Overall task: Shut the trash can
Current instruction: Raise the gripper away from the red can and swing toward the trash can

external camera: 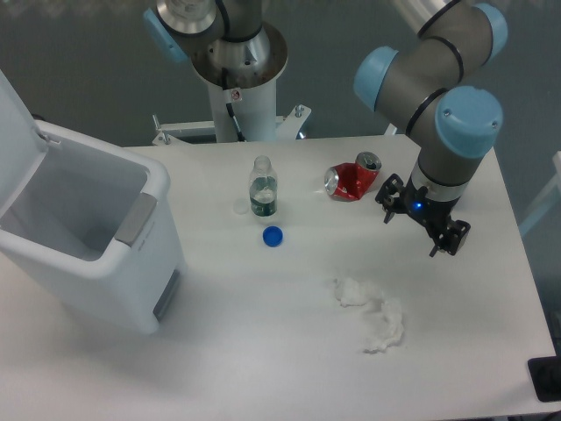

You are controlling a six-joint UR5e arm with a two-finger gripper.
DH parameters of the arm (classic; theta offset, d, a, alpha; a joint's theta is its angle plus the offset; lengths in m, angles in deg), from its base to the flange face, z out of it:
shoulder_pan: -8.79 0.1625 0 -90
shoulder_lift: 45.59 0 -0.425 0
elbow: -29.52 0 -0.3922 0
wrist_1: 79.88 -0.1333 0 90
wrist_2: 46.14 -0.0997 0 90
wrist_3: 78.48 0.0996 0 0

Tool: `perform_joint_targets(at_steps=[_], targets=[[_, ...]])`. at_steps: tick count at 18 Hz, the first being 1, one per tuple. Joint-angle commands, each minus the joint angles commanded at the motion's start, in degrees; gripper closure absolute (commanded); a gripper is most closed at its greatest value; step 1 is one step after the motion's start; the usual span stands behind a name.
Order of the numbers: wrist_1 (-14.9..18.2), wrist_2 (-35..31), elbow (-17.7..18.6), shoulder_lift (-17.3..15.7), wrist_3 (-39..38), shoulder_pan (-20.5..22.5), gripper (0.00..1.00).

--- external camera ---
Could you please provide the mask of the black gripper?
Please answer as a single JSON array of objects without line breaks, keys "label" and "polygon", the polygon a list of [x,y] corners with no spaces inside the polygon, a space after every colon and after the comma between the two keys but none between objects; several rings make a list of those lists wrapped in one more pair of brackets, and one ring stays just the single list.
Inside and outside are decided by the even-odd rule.
[{"label": "black gripper", "polygon": [[380,186],[375,202],[382,206],[388,224],[395,214],[407,214],[422,225],[434,246],[430,257],[437,252],[454,256],[465,243],[471,225],[452,220],[451,211],[459,200],[456,188],[434,183],[423,173],[412,173],[405,185],[397,174],[390,175]]}]

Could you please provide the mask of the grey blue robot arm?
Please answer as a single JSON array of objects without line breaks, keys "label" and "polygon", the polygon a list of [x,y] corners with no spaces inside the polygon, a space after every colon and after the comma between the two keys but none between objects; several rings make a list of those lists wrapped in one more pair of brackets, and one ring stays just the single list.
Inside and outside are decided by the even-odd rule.
[{"label": "grey blue robot arm", "polygon": [[[503,123],[496,98],[464,79],[494,58],[508,25],[490,4],[397,1],[419,39],[401,54],[388,46],[359,65],[353,89],[420,148],[407,180],[391,175],[376,197],[388,218],[421,225],[435,252],[455,254],[470,231],[451,212]],[[276,82],[288,62],[281,33],[259,1],[158,1],[145,11],[147,31],[171,61],[189,61],[206,83],[220,142],[275,141]]]}]

